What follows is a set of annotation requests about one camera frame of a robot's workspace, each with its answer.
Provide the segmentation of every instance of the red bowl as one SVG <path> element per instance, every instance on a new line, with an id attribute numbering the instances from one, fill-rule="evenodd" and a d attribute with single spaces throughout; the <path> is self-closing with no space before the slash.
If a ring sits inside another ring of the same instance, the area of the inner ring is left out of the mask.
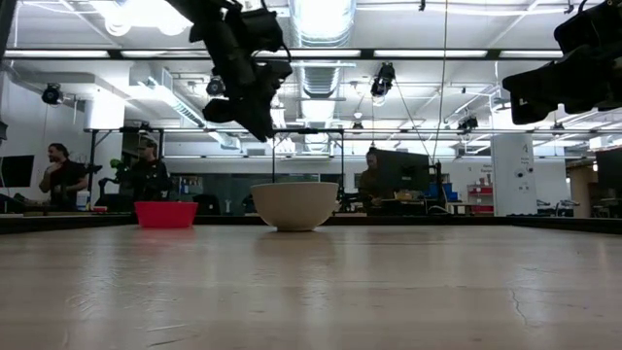
<path id="1" fill-rule="evenodd" d="M 198 203 L 136 202 L 134 208 L 142 228 L 189 228 Z"/>

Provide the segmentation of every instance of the man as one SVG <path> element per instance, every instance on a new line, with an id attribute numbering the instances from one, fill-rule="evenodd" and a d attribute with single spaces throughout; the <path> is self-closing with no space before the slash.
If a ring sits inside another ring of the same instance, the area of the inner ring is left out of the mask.
<path id="1" fill-rule="evenodd" d="M 130 173 L 134 188 L 134 201 L 163 200 L 172 187 L 166 165 L 157 158 L 157 144 L 146 139 L 142 142 L 140 160 L 132 166 Z"/>
<path id="2" fill-rule="evenodd" d="M 379 206 L 382 199 L 393 199 L 395 197 L 391 190 L 382 189 L 378 184 L 378 158 L 375 149 L 367 152 L 367 170 L 361 174 L 359 181 L 359 194 L 371 200 L 371 204 Z"/>
<path id="3" fill-rule="evenodd" d="M 39 189 L 50 192 L 50 204 L 63 210 L 75 210 L 78 192 L 88 186 L 82 164 L 69 160 L 67 148 L 59 143 L 48 146 L 50 165 L 44 173 Z"/>

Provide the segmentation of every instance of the wooden table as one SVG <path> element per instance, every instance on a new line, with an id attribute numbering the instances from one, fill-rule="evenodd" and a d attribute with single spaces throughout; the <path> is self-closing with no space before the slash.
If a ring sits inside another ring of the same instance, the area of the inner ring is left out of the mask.
<path id="1" fill-rule="evenodd" d="M 622 240 L 519 227 L 0 236 L 2 349 L 619 349 Z"/>

